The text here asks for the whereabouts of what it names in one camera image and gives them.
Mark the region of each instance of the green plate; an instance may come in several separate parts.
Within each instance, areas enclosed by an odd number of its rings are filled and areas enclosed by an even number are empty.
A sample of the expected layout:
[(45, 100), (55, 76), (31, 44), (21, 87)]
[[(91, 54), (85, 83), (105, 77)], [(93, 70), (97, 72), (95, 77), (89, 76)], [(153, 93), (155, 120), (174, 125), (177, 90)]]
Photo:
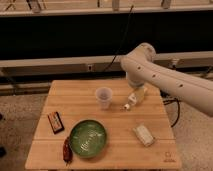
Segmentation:
[(82, 158), (95, 157), (104, 148), (107, 134), (99, 122), (84, 120), (71, 131), (69, 145), (72, 151)]

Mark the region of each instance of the wooden table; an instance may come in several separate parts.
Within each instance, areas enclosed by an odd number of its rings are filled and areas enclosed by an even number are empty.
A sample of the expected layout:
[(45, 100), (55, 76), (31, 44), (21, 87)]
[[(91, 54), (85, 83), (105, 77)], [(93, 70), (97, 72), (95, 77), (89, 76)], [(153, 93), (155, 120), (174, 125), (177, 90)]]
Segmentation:
[[(98, 87), (113, 90), (109, 110), (101, 110), (94, 96)], [(159, 90), (149, 84), (142, 104), (124, 111), (132, 89), (125, 79), (53, 81), (26, 161), (26, 169), (179, 169), (181, 161)], [(47, 114), (58, 111), (65, 130), (53, 134)], [(66, 165), (62, 146), (71, 129), (81, 120), (95, 119), (108, 133), (106, 148), (93, 159), (74, 155)], [(156, 138), (146, 148), (133, 128), (145, 124)]]

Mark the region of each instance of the clear plastic cup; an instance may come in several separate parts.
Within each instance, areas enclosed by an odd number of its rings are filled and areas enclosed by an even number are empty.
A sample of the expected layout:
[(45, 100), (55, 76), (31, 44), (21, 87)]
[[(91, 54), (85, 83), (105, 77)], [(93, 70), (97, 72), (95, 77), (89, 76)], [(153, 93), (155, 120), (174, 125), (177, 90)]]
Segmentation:
[(96, 99), (100, 104), (101, 109), (106, 110), (109, 108), (112, 101), (112, 90), (108, 87), (100, 87), (95, 91)]

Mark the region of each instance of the chocolate bar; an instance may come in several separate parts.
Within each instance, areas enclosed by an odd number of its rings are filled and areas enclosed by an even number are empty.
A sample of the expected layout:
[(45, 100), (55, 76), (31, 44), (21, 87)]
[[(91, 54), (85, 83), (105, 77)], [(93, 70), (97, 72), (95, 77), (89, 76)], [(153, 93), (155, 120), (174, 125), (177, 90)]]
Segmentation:
[(53, 133), (59, 133), (64, 130), (64, 125), (61, 122), (61, 118), (58, 112), (52, 112), (48, 115), (50, 125), (52, 127)]

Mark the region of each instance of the speckled floor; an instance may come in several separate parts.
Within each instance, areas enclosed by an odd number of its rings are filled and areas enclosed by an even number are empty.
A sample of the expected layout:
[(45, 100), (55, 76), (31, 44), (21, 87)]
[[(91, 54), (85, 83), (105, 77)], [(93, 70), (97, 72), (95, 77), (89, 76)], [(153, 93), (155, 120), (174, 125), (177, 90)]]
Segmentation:
[[(0, 97), (0, 146), (7, 155), (0, 158), (1, 171), (23, 171), (46, 94)], [(176, 104), (166, 106), (169, 118), (176, 117)], [(173, 128), (183, 162), (181, 171), (213, 170), (213, 119), (185, 103)]]

